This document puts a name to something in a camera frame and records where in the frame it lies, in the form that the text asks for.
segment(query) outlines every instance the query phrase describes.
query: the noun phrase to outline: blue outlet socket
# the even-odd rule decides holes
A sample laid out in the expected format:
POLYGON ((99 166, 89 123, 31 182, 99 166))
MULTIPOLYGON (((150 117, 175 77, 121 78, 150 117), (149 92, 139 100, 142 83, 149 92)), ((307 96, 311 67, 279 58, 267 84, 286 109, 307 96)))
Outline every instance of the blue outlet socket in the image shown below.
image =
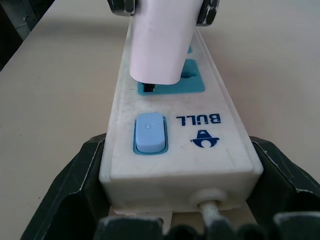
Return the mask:
POLYGON ((206 87, 202 81, 197 63, 193 59, 185 60, 180 80, 176 84, 156 84, 153 91, 145 91, 145 86, 141 82, 138 82, 138 94, 140 95, 201 93, 205 89, 206 87))

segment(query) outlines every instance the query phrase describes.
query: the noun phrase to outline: blue switch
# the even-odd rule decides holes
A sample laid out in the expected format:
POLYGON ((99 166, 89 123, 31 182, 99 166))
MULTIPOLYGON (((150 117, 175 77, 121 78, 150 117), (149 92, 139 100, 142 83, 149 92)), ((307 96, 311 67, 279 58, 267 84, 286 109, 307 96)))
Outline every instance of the blue switch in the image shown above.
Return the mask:
POLYGON ((142 113, 135 123, 136 149, 141 153, 158 153, 166 147, 164 116, 158 112, 142 113))

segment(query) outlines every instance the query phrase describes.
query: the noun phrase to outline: power strip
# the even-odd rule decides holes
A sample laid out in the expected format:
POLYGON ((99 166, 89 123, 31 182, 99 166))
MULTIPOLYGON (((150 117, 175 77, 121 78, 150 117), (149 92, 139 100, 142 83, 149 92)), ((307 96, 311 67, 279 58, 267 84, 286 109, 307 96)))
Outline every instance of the power strip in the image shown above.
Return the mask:
POLYGON ((263 167, 199 30, 187 59, 195 60, 205 90, 139 94, 128 68, 130 29, 99 173, 111 206, 120 214, 197 212, 211 200, 220 210, 240 207, 263 167), (136 148, 136 120, 145 113, 165 119, 166 151, 136 148))

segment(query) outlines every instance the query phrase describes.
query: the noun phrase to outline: table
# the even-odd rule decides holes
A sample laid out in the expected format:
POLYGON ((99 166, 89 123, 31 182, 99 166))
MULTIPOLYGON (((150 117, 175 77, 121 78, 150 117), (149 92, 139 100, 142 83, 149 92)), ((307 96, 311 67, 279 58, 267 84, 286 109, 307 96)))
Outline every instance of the table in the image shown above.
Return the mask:
MULTIPOLYGON (((202 36, 251 136, 320 182, 320 2, 224 0, 202 36)), ((107 130, 129 18, 55 0, 0 72, 0 238, 18 239, 55 176, 107 130)), ((235 226, 248 207, 223 213, 235 226)), ((194 222, 183 213, 173 225, 194 222)))

